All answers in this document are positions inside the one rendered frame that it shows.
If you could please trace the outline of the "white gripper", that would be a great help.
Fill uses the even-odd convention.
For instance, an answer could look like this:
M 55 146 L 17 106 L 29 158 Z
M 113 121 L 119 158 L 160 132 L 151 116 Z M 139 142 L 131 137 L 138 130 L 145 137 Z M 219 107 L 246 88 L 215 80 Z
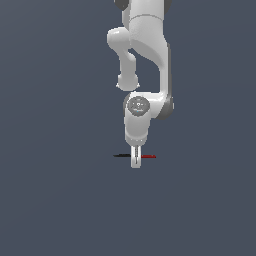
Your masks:
M 134 116 L 130 111 L 127 111 L 124 117 L 124 124 L 125 140 L 131 146 L 131 168 L 140 168 L 141 146 L 145 144 L 148 136 L 149 113 L 145 113 L 142 116 Z

